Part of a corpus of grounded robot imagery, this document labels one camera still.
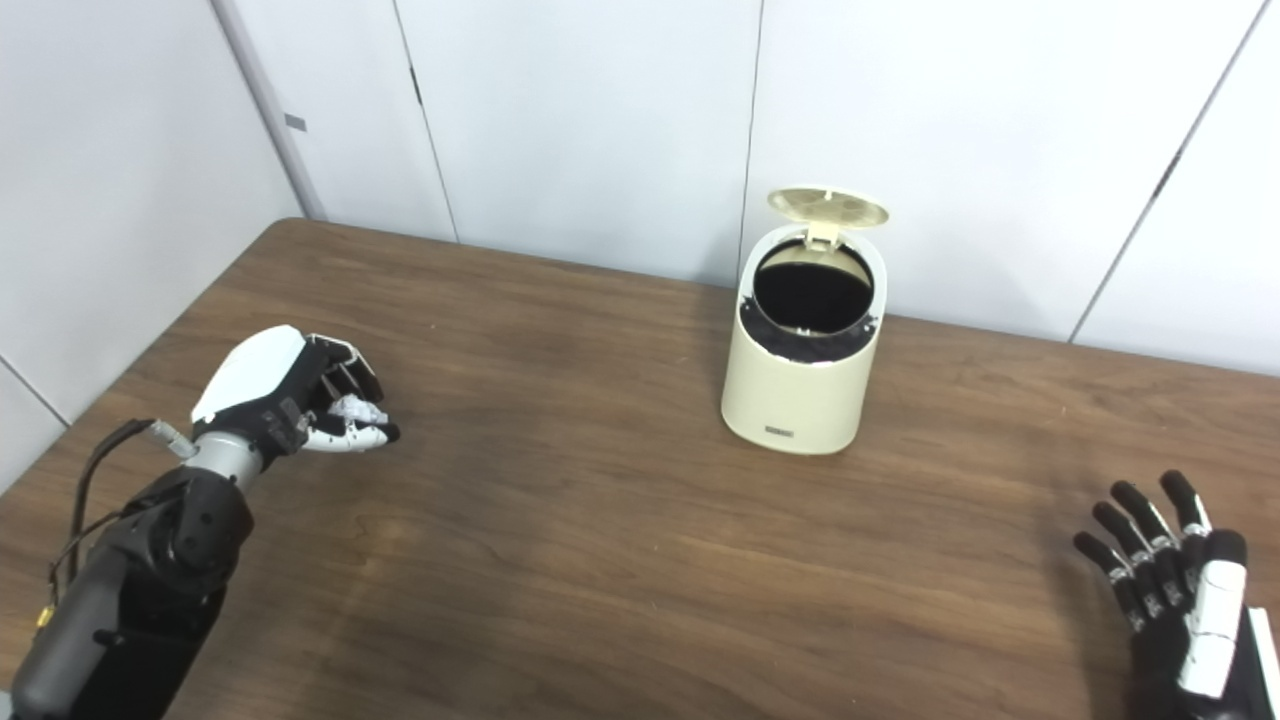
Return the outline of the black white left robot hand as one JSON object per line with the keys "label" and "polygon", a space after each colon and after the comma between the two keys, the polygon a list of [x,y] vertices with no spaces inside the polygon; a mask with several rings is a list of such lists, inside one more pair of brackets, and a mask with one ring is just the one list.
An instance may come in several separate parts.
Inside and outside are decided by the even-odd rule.
{"label": "black white left robot hand", "polygon": [[376,373],[352,343],[275,325],[237,345],[191,411],[200,457],[228,446],[269,468],[301,451],[361,454],[401,428],[380,409]]}

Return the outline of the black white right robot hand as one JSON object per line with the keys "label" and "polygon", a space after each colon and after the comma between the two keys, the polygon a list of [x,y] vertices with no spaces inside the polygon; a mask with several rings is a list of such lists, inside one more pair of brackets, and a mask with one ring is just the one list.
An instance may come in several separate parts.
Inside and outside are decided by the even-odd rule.
{"label": "black white right robot hand", "polygon": [[1178,470],[1160,487],[1169,521],[1120,480],[1092,509],[1106,532],[1078,532],[1074,548],[1110,588],[1129,632],[1129,719],[1275,719],[1277,651],[1266,610],[1247,602],[1249,547],[1216,527]]}

